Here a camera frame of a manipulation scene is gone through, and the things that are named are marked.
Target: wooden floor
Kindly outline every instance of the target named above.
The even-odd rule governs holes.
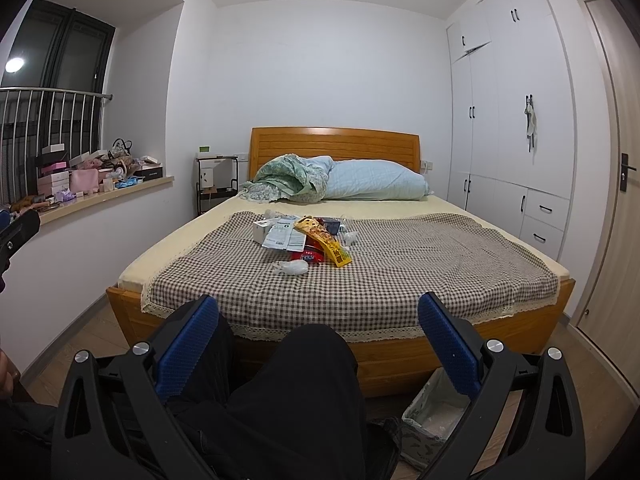
[[[616,381],[565,327],[556,327],[550,343],[562,350],[574,378],[584,421],[587,473],[590,475],[618,441],[635,408]],[[76,352],[88,349],[100,357],[121,354],[127,348],[118,322],[111,308],[107,306],[65,345],[27,389],[37,402],[56,405],[66,372]],[[485,468],[494,462],[513,420],[518,398],[519,394],[511,394],[477,469]],[[370,418],[399,416],[412,400],[411,395],[367,399],[367,414]],[[414,480],[417,476],[418,472],[415,469],[401,462],[392,480]]]

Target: baseboard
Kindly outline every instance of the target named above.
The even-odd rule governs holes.
[[[573,325],[567,325],[567,330],[571,333],[582,345],[593,355],[598,362],[604,367],[604,369],[614,378],[618,383],[618,386],[626,393],[626,396],[631,400],[633,405],[638,408],[640,406],[640,399],[635,390],[631,387],[631,384],[627,382],[624,376],[618,371],[618,369],[609,361],[606,355],[604,355],[600,349],[594,345],[591,340],[584,335],[584,333]]]
[[[69,326],[67,326],[62,333],[55,338],[29,366],[27,366],[20,377],[20,382],[24,386],[29,386],[31,382],[42,373],[47,365],[49,365],[53,358],[58,355],[58,352],[64,348],[65,344],[71,341],[74,336],[82,330],[82,327],[84,327],[92,317],[94,317],[108,304],[109,300],[106,294],[101,295],[100,298],[94,301],[88,309],[80,314],[80,316],[76,317]]]

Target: wooden bed frame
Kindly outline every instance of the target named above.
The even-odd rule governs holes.
[[[254,128],[249,153],[249,175],[275,156],[331,155],[334,160],[382,158],[420,171],[420,139],[411,134],[355,130],[352,128]],[[564,310],[575,281],[560,284],[555,304],[522,312],[513,317],[476,325],[484,338],[503,341],[516,352],[543,350]],[[141,311],[138,292],[117,286],[107,289],[120,328],[130,345],[146,339],[162,319]],[[247,376],[254,375],[267,361],[277,343],[237,338],[238,354]],[[349,343],[358,361],[358,380],[366,397],[416,392],[440,363],[424,337]]]

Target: door handle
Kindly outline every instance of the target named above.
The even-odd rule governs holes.
[[[626,180],[629,170],[637,171],[636,168],[629,165],[629,154],[621,153],[620,156],[620,191],[626,192]]]

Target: metal railing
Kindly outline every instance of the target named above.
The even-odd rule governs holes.
[[[0,88],[0,204],[37,190],[36,157],[64,144],[70,158],[100,149],[104,101],[113,95],[60,88]]]

